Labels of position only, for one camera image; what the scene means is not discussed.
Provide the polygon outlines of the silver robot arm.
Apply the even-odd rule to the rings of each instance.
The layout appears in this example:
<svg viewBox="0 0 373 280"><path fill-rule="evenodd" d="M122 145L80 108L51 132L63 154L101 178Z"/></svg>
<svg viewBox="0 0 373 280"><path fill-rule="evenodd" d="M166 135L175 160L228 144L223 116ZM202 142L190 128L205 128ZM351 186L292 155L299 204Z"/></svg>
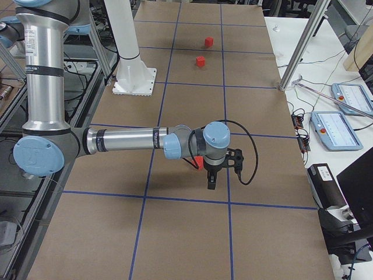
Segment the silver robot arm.
<svg viewBox="0 0 373 280"><path fill-rule="evenodd" d="M98 152L161 149L167 159L203 157L207 186L228 167L230 130L221 121L203 128L153 127L111 131L72 128L65 119L64 35L70 27L89 32L88 1L18 1L24 27L29 116L13 149L26 173L49 176L66 164Z"/></svg>
<svg viewBox="0 0 373 280"><path fill-rule="evenodd" d="M1 18L1 44L5 48L24 41L24 26L16 16Z"/></svg>

